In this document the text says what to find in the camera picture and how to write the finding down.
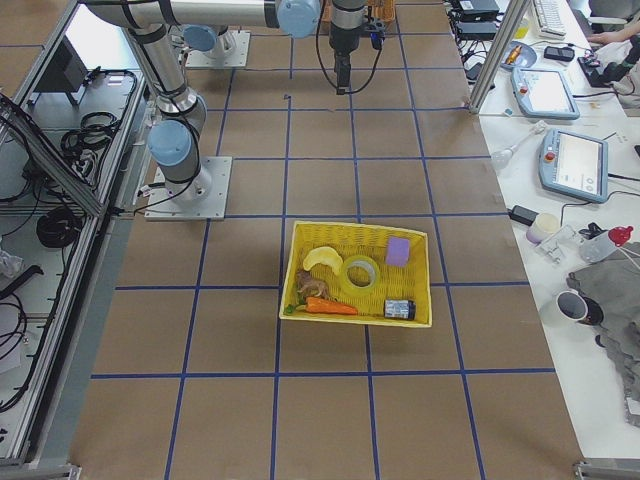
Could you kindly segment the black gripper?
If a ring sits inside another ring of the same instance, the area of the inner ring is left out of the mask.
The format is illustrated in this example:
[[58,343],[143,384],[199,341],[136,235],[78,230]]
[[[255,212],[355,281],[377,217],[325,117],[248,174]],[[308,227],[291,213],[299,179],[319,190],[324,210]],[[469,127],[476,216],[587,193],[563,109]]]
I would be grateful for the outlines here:
[[345,95],[350,87],[350,53],[359,46],[361,33],[361,8],[332,6],[330,46],[334,50],[336,93]]

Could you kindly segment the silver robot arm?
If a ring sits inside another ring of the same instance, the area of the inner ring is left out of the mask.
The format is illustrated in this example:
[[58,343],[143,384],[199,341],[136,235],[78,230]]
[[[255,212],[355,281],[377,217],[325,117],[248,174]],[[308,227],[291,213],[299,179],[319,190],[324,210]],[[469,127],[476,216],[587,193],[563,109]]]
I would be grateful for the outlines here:
[[339,95],[353,92],[350,55],[365,28],[363,1],[89,1],[86,6],[123,29],[161,115],[147,136],[147,148],[164,177],[164,199],[145,208],[156,218],[223,217],[231,167],[228,157],[200,153],[206,106],[188,85],[171,27],[198,26],[217,36],[229,26],[259,26],[305,38],[319,33],[323,13],[330,8],[333,88]]

